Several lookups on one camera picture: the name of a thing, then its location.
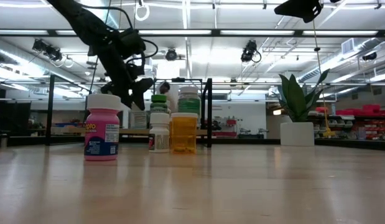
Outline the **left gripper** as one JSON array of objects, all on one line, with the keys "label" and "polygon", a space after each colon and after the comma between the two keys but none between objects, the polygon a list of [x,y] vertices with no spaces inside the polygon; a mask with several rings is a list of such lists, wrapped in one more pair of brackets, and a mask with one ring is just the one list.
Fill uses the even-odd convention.
[{"label": "left gripper", "polygon": [[130,108],[132,101],[140,110],[145,110],[144,93],[154,84],[151,78],[143,78],[137,82],[129,73],[124,60],[138,54],[139,49],[135,50],[121,44],[119,49],[116,44],[106,44],[98,47],[98,58],[106,70],[106,74],[111,79],[111,84],[107,83],[101,88],[102,93],[115,93],[120,97],[121,103]]}]

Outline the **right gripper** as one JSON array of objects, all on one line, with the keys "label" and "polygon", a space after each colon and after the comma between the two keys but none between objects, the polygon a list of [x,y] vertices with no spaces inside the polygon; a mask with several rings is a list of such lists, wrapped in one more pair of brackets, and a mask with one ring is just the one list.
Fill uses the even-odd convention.
[{"label": "right gripper", "polygon": [[322,11],[320,0],[286,1],[278,5],[274,12],[282,16],[297,16],[305,23],[312,22]]}]

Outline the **green caffeine bottle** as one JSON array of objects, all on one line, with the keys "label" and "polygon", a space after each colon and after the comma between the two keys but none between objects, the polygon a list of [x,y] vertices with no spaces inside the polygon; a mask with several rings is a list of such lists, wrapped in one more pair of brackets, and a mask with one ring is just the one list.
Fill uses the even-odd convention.
[{"label": "green caffeine bottle", "polygon": [[152,95],[150,113],[168,113],[167,96],[166,95]]}]

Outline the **small white medicine bottle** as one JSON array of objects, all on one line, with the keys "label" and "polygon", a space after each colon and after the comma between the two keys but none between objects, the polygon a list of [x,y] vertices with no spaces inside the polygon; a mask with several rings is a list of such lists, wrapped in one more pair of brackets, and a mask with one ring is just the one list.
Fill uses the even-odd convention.
[{"label": "small white medicine bottle", "polygon": [[167,113],[152,113],[150,116],[149,152],[168,153],[170,151],[170,116]]}]

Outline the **pink bottle white cap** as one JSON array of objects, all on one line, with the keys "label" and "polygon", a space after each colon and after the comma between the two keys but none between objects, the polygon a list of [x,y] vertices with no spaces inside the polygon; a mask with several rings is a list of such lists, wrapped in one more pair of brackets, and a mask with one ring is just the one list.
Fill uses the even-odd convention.
[{"label": "pink bottle white cap", "polygon": [[87,98],[89,115],[85,122],[84,158],[87,161],[112,161],[119,149],[121,99],[108,94]]}]

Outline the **clear bottle green label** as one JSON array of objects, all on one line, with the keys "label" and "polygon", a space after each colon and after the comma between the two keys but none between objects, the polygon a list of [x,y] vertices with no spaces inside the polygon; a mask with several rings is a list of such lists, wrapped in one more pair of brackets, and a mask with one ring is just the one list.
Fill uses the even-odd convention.
[{"label": "clear bottle green label", "polygon": [[197,128],[200,129],[201,99],[199,97],[197,87],[184,86],[180,88],[178,98],[178,112],[197,114]]}]

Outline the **orange vial white cap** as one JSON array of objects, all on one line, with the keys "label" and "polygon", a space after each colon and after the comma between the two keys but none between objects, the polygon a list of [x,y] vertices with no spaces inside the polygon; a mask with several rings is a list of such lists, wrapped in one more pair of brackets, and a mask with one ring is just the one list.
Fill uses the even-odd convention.
[{"label": "orange vial white cap", "polygon": [[195,113],[171,114],[171,153],[195,154],[197,151],[197,123]]}]

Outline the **wooden shelf board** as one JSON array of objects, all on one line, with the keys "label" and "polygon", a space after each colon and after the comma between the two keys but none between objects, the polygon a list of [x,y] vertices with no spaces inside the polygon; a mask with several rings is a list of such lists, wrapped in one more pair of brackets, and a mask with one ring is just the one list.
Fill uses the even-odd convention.
[{"label": "wooden shelf board", "polygon": [[[120,129],[120,134],[127,134],[127,135],[148,135],[149,129]],[[207,130],[206,129],[197,129],[196,135],[197,136],[206,136]]]}]

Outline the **green potted plant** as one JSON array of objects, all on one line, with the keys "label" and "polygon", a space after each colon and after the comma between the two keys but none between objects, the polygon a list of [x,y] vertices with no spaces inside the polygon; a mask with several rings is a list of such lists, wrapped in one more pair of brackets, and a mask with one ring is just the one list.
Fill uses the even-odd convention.
[{"label": "green potted plant", "polygon": [[288,79],[279,74],[281,78],[281,85],[277,87],[279,91],[279,104],[289,115],[293,123],[307,121],[308,113],[315,106],[323,91],[323,89],[317,90],[317,88],[326,79],[329,71],[330,69],[327,69],[320,75],[318,82],[308,94],[304,93],[294,75],[291,75]]}]

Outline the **black background cabinet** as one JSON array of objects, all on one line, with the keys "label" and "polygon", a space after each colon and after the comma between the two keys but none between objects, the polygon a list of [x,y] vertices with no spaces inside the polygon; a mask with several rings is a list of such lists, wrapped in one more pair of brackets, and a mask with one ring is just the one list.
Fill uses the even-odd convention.
[{"label": "black background cabinet", "polygon": [[30,136],[30,107],[31,103],[0,101],[0,143],[3,134],[8,137]]}]

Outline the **white plant pot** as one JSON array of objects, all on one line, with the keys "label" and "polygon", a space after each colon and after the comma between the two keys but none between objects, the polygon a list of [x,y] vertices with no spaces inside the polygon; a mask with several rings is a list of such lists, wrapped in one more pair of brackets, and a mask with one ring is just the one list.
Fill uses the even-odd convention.
[{"label": "white plant pot", "polygon": [[315,145],[311,122],[281,123],[280,137],[282,146],[313,147]]}]

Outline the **rack with red bins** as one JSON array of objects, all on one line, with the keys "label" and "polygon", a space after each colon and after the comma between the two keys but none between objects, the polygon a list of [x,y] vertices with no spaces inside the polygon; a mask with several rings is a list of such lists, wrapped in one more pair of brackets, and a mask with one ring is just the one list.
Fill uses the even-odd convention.
[{"label": "rack with red bins", "polygon": [[326,132],[334,132],[333,139],[385,141],[385,110],[379,105],[332,110],[316,108],[308,115],[314,125],[316,139],[326,139]]}]

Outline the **yellow hanging tool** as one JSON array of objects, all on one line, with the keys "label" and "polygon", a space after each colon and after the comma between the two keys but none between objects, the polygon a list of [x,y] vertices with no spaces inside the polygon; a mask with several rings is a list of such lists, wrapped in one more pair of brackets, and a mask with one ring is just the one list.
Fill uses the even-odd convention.
[{"label": "yellow hanging tool", "polygon": [[331,138],[332,136],[335,136],[335,132],[332,131],[329,127],[329,124],[328,124],[328,115],[327,115],[327,112],[328,112],[328,108],[327,107],[323,107],[323,113],[324,113],[324,118],[325,118],[325,132],[323,134],[323,136],[325,138]]}]

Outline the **overhead light bar frame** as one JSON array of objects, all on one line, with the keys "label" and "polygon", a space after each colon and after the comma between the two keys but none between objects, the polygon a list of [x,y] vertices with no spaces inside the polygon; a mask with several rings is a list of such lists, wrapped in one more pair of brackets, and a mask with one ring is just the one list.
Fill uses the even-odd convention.
[{"label": "overhead light bar frame", "polygon": [[[142,29],[144,37],[293,37],[293,38],[341,38],[385,37],[385,30],[285,30],[285,29]],[[73,30],[0,29],[0,37],[75,37]]]}]

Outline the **black aluminium table frame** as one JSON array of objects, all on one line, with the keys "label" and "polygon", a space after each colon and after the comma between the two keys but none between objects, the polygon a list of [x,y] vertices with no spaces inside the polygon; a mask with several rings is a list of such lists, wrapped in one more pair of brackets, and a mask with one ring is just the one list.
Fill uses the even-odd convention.
[{"label": "black aluminium table frame", "polygon": [[[81,136],[54,136],[50,138],[50,144],[70,144],[84,142]],[[45,137],[13,136],[6,138],[7,146],[31,146],[45,144]],[[212,139],[212,144],[268,144],[278,145],[280,139]],[[347,140],[347,139],[316,139],[315,145],[348,147],[357,149],[372,149],[385,151],[385,141],[373,140]]]}]

